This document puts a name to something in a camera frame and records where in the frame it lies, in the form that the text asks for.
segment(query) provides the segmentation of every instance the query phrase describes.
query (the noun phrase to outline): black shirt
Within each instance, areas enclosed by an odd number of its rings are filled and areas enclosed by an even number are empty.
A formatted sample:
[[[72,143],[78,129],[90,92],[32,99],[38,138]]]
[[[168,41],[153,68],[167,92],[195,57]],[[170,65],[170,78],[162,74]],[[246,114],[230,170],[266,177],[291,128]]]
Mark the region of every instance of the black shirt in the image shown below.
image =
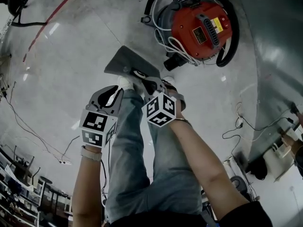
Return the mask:
[[[259,202],[242,205],[219,222],[220,227],[272,227],[270,218]],[[200,215],[179,214],[172,212],[145,212],[126,216],[115,221],[111,227],[144,227],[144,226],[191,226],[205,227],[206,223]]]

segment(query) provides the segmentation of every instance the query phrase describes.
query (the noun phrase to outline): shoe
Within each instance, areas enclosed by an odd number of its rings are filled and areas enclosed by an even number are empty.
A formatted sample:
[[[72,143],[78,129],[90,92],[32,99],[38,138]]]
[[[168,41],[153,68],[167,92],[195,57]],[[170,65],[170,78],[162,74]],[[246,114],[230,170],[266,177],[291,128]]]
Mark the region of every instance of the shoe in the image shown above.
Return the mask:
[[[299,110],[298,110],[297,106],[295,105],[295,103],[292,103],[290,105],[290,112],[295,115],[297,115],[297,113],[299,113]]]
[[[119,89],[122,88],[124,91],[129,89],[134,90],[133,82],[130,79],[122,76],[118,77],[118,85],[119,85]]]
[[[171,84],[172,86],[175,86],[175,80],[172,77],[165,77],[162,79],[163,82]]]

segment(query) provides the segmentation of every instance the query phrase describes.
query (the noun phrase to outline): jeans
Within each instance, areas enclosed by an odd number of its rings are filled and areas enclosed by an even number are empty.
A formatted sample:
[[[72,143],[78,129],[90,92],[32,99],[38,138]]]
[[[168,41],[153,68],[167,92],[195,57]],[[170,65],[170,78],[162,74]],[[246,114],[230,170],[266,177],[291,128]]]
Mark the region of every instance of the jeans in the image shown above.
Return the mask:
[[[142,107],[142,98],[134,90],[126,90],[111,150],[106,202],[110,222],[147,211],[201,214],[201,186],[167,125],[159,128],[149,124],[155,150],[150,184],[143,161]]]

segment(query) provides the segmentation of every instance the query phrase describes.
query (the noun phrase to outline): black hose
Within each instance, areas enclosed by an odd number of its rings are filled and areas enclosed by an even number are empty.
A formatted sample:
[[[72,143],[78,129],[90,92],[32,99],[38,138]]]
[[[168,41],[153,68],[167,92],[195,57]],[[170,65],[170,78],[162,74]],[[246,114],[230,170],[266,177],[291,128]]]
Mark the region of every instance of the black hose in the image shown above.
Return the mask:
[[[150,14],[152,4],[154,1],[155,0],[147,1],[145,12],[144,12],[145,15]],[[231,26],[232,26],[232,41],[231,41],[230,48],[224,58],[222,58],[224,55],[224,49],[222,48],[219,52],[219,55],[218,55],[217,61],[216,61],[218,67],[224,67],[233,59],[233,57],[238,49],[239,39],[240,39],[240,29],[239,29],[238,18],[237,18],[236,12],[235,12],[234,7],[231,4],[231,2],[229,0],[218,0],[218,1],[220,1],[222,3],[223,8],[225,9],[225,11],[228,14],[228,17],[229,17],[229,20],[230,20]]]

